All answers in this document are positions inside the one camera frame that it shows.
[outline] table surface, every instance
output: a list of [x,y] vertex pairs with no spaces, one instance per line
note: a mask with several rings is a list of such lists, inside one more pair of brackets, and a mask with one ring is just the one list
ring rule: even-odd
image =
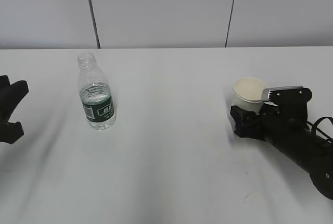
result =
[[309,175],[234,136],[228,111],[234,81],[251,76],[306,86],[309,120],[333,116],[333,47],[89,50],[117,108],[104,131],[78,95],[82,51],[0,51],[0,74],[30,89],[10,120],[24,137],[0,144],[2,224],[331,223]]

